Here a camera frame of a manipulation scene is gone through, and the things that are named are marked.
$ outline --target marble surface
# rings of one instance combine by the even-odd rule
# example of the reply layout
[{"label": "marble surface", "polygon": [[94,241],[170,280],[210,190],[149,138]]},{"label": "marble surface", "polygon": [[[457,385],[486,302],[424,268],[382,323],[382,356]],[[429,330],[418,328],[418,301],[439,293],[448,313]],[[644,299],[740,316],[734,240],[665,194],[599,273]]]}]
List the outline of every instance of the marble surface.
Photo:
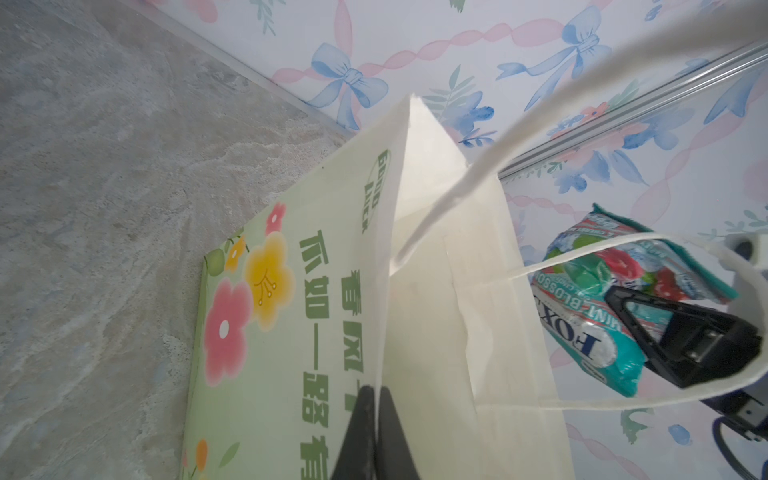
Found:
[{"label": "marble surface", "polygon": [[200,259],[342,142],[118,2],[3,2],[0,479],[174,478]]}]

